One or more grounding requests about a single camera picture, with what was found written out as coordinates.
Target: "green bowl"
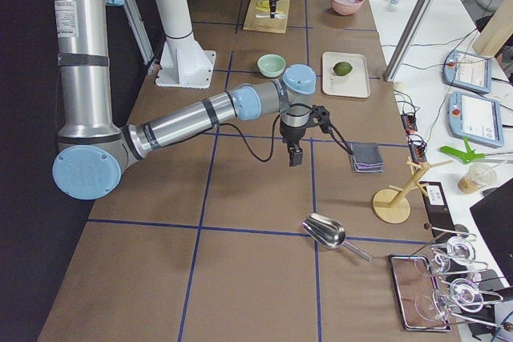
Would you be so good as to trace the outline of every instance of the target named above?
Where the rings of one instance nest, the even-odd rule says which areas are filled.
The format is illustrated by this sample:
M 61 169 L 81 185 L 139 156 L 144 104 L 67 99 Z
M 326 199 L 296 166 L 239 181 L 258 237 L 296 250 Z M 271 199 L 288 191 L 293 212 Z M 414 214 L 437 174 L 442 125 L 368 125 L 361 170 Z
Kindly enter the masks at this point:
M 260 57 L 256 64 L 258 65 L 258 70 L 267 78 L 276 78 L 285 69 L 285 59 L 275 54 L 267 54 Z

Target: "black monitor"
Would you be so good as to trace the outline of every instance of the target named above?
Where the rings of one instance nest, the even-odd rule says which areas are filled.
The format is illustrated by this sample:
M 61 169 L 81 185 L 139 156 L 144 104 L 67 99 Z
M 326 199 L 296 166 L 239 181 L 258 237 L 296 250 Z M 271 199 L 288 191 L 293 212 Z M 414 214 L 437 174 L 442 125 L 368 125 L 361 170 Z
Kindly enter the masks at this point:
M 495 261 L 513 280 L 513 179 L 471 207 L 472 217 Z

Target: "green tongs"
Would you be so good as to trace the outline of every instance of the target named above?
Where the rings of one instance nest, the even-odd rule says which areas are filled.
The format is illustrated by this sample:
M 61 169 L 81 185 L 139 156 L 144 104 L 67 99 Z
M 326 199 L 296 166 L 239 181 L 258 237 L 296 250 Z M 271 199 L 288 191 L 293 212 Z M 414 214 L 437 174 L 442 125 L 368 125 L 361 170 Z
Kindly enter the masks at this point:
M 466 136 L 463 137 L 463 142 L 465 143 L 465 149 L 467 152 L 463 152 L 449 146 L 441 146 L 440 151 L 444 154 L 452 155 L 458 159 L 461 159 L 465 164 L 470 163 L 476 159 L 483 159 L 492 156 L 513 155 L 513 151 L 501 151 L 490 154 L 476 154 L 475 150 L 472 150 L 471 146 L 468 144 L 468 138 Z

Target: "white tray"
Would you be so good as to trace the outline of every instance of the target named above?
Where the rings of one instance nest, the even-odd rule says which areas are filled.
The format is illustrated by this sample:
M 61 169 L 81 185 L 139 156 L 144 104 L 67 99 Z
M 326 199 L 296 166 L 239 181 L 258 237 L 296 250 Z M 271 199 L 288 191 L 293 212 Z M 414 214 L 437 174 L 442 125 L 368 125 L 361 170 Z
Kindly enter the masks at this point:
M 346 76 L 335 75 L 333 66 L 338 62 L 350 63 L 353 70 Z M 360 54 L 325 52 L 322 55 L 322 90 L 328 95 L 368 98 L 370 84 L 366 57 Z

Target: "metal tray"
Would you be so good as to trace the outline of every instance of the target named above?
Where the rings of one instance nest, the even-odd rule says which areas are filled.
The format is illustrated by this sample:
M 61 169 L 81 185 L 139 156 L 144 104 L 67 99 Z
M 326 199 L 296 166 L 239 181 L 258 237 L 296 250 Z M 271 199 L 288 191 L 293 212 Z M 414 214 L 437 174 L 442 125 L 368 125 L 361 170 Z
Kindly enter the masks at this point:
M 425 320 L 415 309 L 417 296 L 431 296 L 438 288 L 435 278 L 418 270 L 421 266 L 427 273 L 428 259 L 424 255 L 389 255 L 388 258 L 404 329 L 408 332 L 449 332 L 447 321 Z

